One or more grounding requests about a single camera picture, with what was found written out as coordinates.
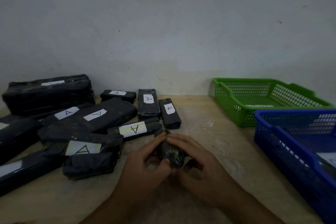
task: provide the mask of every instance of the table surface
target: table surface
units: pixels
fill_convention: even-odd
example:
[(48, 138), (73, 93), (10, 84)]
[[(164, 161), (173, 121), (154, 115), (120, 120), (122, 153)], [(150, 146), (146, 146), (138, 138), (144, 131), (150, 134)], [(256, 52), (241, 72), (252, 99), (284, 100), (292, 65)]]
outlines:
[[(211, 151), (244, 189), (286, 223), (322, 223), (253, 142), (254, 128), (238, 128), (213, 97), (159, 96), (159, 99), (167, 97), (172, 99), (182, 120), (181, 128), (173, 132), (189, 135)], [(111, 194), (127, 155), (152, 139), (150, 135), (126, 142), (112, 174), (69, 181), (58, 168), (0, 197), (0, 224), (78, 223)], [(42, 145), (37, 143), (14, 160), (40, 149)], [(165, 181), (130, 223), (230, 222), (219, 210), (207, 207), (188, 191)]]

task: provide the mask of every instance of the white wall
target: white wall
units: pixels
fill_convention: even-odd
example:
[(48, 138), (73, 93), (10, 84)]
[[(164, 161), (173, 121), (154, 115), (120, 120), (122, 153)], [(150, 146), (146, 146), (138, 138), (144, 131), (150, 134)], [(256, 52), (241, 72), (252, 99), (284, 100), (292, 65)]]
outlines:
[(295, 82), (336, 104), (336, 0), (1, 0), (0, 91), (86, 73), (94, 89), (206, 95)]

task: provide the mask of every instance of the black package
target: black package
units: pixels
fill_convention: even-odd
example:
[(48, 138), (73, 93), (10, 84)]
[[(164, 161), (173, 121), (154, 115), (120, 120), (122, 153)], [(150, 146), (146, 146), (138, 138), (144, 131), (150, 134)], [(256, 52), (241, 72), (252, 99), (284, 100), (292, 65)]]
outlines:
[(85, 74), (10, 82), (2, 99), (12, 114), (40, 119), (82, 103), (95, 103)]
[(10, 114), (0, 118), (0, 165), (38, 142), (36, 132), (40, 127), (38, 120), (22, 116)]
[(68, 109), (62, 109), (60, 110), (60, 112), (45, 117), (43, 120), (41, 120), (41, 124), (42, 126), (49, 126), (59, 120), (70, 117), (74, 113), (78, 112), (80, 109), (84, 109), (92, 105), (93, 105), (92, 103), (82, 103), (80, 105), (73, 106)]
[(117, 159), (114, 152), (72, 155), (65, 161), (63, 174), (70, 180), (109, 174), (113, 172)]
[(160, 106), (156, 96), (156, 90), (141, 90), (138, 93), (138, 117), (141, 120), (160, 118)]
[(107, 134), (107, 128), (124, 124), (136, 115), (137, 109), (134, 105), (120, 98), (113, 98), (81, 109), (66, 119), (43, 127), (38, 131), (38, 135), (43, 140), (48, 137), (48, 134), (52, 134), (54, 131), (57, 132), (60, 129)]
[(88, 134), (59, 130), (42, 140), (46, 156), (71, 156), (74, 154), (92, 154), (115, 152), (121, 154), (122, 135)]
[[(157, 137), (163, 132), (166, 132), (167, 135), (170, 134), (168, 129), (160, 129), (155, 132), (154, 137)], [(163, 141), (155, 150), (160, 159), (169, 159), (171, 167), (180, 168), (183, 166), (186, 153), (179, 147), (169, 144), (167, 141)]]
[(177, 129), (181, 126), (181, 119), (170, 98), (159, 100), (163, 124), (168, 129)]
[(135, 92), (130, 91), (120, 91), (120, 90), (104, 90), (104, 92), (100, 95), (102, 102), (109, 100), (111, 98), (121, 98), (131, 104), (137, 98), (137, 94)]
[(141, 136), (152, 135), (160, 128), (162, 128), (160, 119), (156, 117), (109, 128), (107, 133), (113, 136), (123, 135), (124, 141), (130, 141)]
[(62, 166), (65, 159), (47, 158), (37, 151), (13, 163), (0, 166), (0, 196)]

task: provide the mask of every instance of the person's left hand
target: person's left hand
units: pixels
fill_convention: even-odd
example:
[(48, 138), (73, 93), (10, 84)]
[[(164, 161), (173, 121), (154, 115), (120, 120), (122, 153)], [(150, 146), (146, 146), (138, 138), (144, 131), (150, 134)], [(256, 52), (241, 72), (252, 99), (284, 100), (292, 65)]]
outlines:
[(133, 206), (143, 201), (170, 175), (171, 168), (168, 159), (162, 160), (155, 171), (149, 171), (145, 165), (148, 156), (164, 140), (166, 140), (166, 133), (160, 134), (139, 150), (128, 155), (112, 197), (117, 197), (120, 203)]

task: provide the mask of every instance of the white label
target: white label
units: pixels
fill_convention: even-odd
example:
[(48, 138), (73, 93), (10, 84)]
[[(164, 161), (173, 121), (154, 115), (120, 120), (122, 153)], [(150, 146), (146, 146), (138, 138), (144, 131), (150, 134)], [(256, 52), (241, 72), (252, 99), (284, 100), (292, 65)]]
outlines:
[(274, 107), (272, 105), (246, 105), (248, 107)]
[(323, 158), (326, 162), (336, 167), (336, 152), (329, 153), (316, 153), (318, 156)]
[(146, 128), (146, 124), (144, 121), (124, 125), (119, 128), (119, 133), (123, 135), (124, 137), (134, 136), (134, 135), (142, 134), (146, 132), (147, 132), (147, 128)]
[(86, 119), (87, 121), (90, 121), (90, 120), (93, 120), (93, 119), (96, 119), (96, 118), (102, 116), (105, 113), (107, 113), (107, 111), (105, 109), (101, 109), (101, 110), (99, 110), (97, 112), (94, 112), (92, 114), (86, 115), (83, 118)]
[(87, 143), (81, 141), (70, 141), (65, 155), (71, 156), (75, 154), (92, 154), (99, 153), (102, 145), (100, 143)]
[(0, 166), (0, 177), (14, 172), (22, 167), (22, 160)]
[(154, 103), (154, 98), (153, 98), (152, 94), (144, 94), (143, 95), (143, 101), (146, 104), (153, 104)]
[(9, 124), (5, 124), (5, 123), (0, 122), (0, 130), (3, 129), (3, 128), (6, 128), (7, 126), (9, 126)]
[(167, 114), (172, 114), (175, 112), (175, 108), (173, 107), (173, 104), (170, 103), (170, 104), (166, 104), (164, 105), (165, 106), (165, 109), (166, 109), (166, 112)]
[(44, 82), (41, 84), (41, 86), (50, 86), (50, 85), (61, 84), (61, 83), (65, 83), (65, 81), (62, 80), (62, 81), (56, 81), (56, 82)]
[(126, 91), (113, 90), (109, 94), (124, 96), (126, 95)]
[(73, 115), (75, 112), (78, 112), (79, 108), (76, 106), (70, 107), (69, 109), (66, 109), (64, 111), (55, 113), (55, 117), (59, 120), (64, 119), (65, 117)]

